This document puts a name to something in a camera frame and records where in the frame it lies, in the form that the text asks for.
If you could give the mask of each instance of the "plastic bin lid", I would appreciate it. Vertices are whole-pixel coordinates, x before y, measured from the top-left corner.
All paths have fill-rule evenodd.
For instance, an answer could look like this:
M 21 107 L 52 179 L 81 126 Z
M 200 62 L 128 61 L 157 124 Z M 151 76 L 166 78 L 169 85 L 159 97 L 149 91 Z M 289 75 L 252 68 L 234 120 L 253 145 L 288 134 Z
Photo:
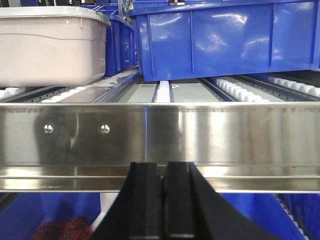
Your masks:
M 81 17 L 105 22 L 101 14 L 76 6 L 26 6 L 1 7 L 0 18 L 32 18 L 32 17 Z

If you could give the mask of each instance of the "roller conveyor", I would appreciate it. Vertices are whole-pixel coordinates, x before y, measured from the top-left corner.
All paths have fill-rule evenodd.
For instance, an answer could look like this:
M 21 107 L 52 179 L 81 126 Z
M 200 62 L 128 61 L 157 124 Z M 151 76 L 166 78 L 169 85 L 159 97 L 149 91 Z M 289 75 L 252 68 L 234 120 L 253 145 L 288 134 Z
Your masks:
M 188 161 L 218 192 L 319 192 L 319 98 L 275 78 L 161 86 L 143 82 L 134 68 L 85 86 L 3 98 L 0 188 L 117 191 L 131 162 L 155 162 L 161 171 L 167 162 Z M 244 101 L 257 102 L 239 102 L 236 87 L 259 96 Z M 289 102 L 302 97 L 308 101 Z

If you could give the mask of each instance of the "bin rim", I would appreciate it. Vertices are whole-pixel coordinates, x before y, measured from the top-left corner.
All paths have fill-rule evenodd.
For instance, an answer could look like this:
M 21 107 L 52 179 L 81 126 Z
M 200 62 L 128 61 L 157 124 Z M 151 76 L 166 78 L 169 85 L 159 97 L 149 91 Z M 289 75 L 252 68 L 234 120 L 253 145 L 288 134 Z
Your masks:
M 49 18 L 78 17 L 104 22 L 94 10 L 77 6 L 24 6 L 0 8 L 0 19 L 6 18 Z
M 187 5 L 169 5 L 159 7 L 136 8 L 129 11 L 131 17 L 145 14 L 163 14 L 174 12 L 185 12 L 191 10 L 213 9 L 232 6 L 261 5 L 261 4 L 288 4 L 288 3 L 309 3 L 310 0 L 232 0 L 232 1 L 216 1 L 204 2 Z

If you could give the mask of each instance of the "blue plastic bin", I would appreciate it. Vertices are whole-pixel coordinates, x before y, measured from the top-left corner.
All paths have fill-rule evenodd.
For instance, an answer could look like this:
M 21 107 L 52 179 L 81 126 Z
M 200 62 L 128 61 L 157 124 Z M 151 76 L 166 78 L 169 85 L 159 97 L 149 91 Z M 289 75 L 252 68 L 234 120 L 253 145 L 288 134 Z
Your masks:
M 99 4 L 109 4 L 109 3 L 111 3 L 111 1 L 110 0 L 95 0 L 95 3 L 97 5 L 99 5 Z
M 145 81 L 319 68 L 319 0 L 230 0 L 129 14 Z
M 135 9 L 166 7 L 169 5 L 169 0 L 133 0 Z
M 298 221 L 310 232 L 315 240 L 320 240 L 320 195 L 319 194 L 279 194 L 284 204 Z
M 305 240 L 273 194 L 224 193 L 242 214 L 283 240 Z M 89 225 L 100 209 L 99 193 L 21 193 L 0 212 L 1 240 L 29 240 L 43 222 L 82 216 Z
M 36 7 L 38 0 L 20 0 L 21 7 Z
M 119 17 L 117 4 L 106 4 L 94 9 L 109 16 L 111 27 L 106 29 L 105 77 L 112 77 L 137 64 L 134 27 Z
M 100 212 L 99 193 L 20 193 L 0 212 L 0 239 L 30 240 L 42 223 L 76 217 L 90 226 Z

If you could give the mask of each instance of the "storage bin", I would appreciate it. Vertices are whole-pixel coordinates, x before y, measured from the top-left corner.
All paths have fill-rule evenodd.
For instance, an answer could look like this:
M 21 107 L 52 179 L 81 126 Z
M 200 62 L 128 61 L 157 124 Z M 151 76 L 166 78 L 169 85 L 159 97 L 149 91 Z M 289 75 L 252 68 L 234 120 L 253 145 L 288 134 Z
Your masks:
M 273 194 L 223 193 L 238 211 L 283 240 L 305 240 Z M 91 225 L 102 208 L 99 193 L 21 193 L 0 212 L 1 240 L 30 240 L 43 222 L 82 216 Z
M 169 0 L 133 0 L 133 7 L 135 9 L 166 6 L 169 6 Z
M 76 217 L 90 226 L 100 212 L 99 193 L 20 193 L 0 212 L 0 239 L 30 240 L 42 223 Z
M 35 7 L 38 6 L 38 0 L 20 0 L 21 7 Z
M 110 0 L 95 0 L 97 5 L 100 4 L 109 4 L 111 1 Z
M 106 77 L 130 69 L 137 63 L 134 27 L 119 17 L 117 9 L 116 4 L 102 5 L 94 9 L 109 16 L 111 22 L 111 27 L 106 30 Z
M 314 237 L 320 240 L 320 195 L 299 193 L 279 194 L 279 197 L 298 222 Z
M 318 0 L 135 8 L 145 81 L 319 68 Z
M 82 7 L 0 8 L 0 86 L 75 86 L 103 77 L 107 24 Z

